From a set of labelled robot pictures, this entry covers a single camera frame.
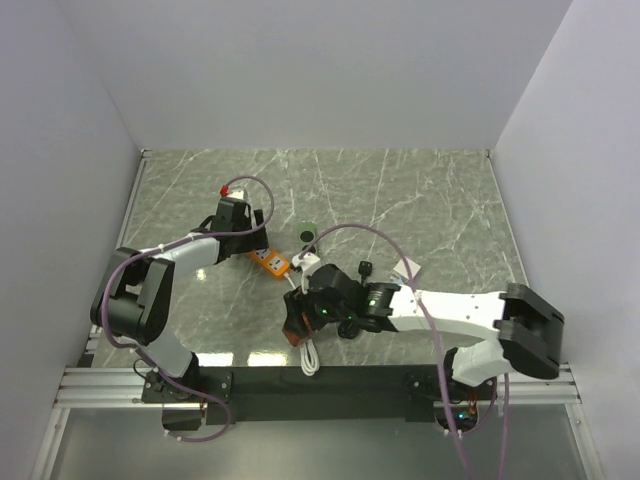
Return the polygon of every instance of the gray marble tabletop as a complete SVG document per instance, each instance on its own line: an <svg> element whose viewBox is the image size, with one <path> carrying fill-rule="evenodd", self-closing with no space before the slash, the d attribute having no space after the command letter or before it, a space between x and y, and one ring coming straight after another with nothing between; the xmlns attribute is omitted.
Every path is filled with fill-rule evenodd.
<svg viewBox="0 0 640 480"><path fill-rule="evenodd" d="M300 221L313 221L320 231L362 222L389 234L422 266L421 289L480 293L525 281L481 150L154 151L145 160L124 244L152 247L184 236L215 213L221 185L239 174L259 175L273 189L276 210L267 233L288 258L298 251ZM253 208L266 211L262 187L246 186ZM370 260L372 281L387 281L399 260L383 239L361 230L332 234L320 254L352 278L359 261ZM246 256L230 258L174 283L169 326L204 365L299 365L298 349L281 332L288 290ZM344 340L329 325L314 341L322 365L393 365L434 363L432 338L430 332L363 332ZM473 343L447 334L443 340L447 349ZM130 366L135 358L103 338L93 365Z"/></svg>

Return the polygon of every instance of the coiled white cable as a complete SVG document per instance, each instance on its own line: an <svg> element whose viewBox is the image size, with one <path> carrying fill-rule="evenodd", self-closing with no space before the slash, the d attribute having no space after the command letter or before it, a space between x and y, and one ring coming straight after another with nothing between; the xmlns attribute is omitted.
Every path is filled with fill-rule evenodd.
<svg viewBox="0 0 640 480"><path fill-rule="evenodd" d="M285 273L284 278L289 281L291 288L294 290L298 288L289 273ZM316 346L313 344L313 340L310 338L300 345L300 365L302 366L302 373L307 377L313 377L315 373L320 370L320 358L318 357L318 351L316 350Z"/></svg>

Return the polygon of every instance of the table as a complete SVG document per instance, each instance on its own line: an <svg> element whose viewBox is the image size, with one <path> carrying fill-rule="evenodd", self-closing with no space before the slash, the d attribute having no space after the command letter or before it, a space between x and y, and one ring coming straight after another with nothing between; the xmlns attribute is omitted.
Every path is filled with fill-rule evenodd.
<svg viewBox="0 0 640 480"><path fill-rule="evenodd" d="M421 289L481 293L525 282L485 150L153 151L141 169L125 220L126 246L152 247L184 236L215 213L225 181L252 174L274 192L276 211L267 233L271 246L288 258L298 252L300 221L315 222L319 231L362 222L389 234L422 266ZM252 207L268 210L262 187L246 185ZM361 230L332 234L320 245L320 254L352 278L358 278L359 261L370 260L372 281L388 281L399 260L383 239ZM174 283L169 326L204 366L299 365L298 349L281 332L282 295L289 289L239 255ZM322 365L436 359L430 332L363 332L344 340L329 325L314 342ZM473 340L444 334L443 343L449 349ZM102 338L93 366L128 367L136 358Z"/></svg>

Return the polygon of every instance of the orange object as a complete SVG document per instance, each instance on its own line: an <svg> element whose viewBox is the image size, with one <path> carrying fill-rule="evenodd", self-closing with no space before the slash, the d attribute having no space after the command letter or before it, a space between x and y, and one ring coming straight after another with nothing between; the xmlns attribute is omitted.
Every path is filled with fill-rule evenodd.
<svg viewBox="0 0 640 480"><path fill-rule="evenodd" d="M278 280L284 278L284 274L289 270L289 262L273 248L255 250L247 253L249 258L264 268Z"/></svg>

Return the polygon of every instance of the power strip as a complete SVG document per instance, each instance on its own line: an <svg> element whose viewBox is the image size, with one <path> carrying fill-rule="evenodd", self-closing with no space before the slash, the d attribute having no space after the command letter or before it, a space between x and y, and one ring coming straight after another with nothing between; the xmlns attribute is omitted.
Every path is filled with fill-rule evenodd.
<svg viewBox="0 0 640 480"><path fill-rule="evenodd" d="M255 250L247 253L247 255L278 280L282 280L284 274L289 271L289 262L287 259L272 248Z"/></svg>

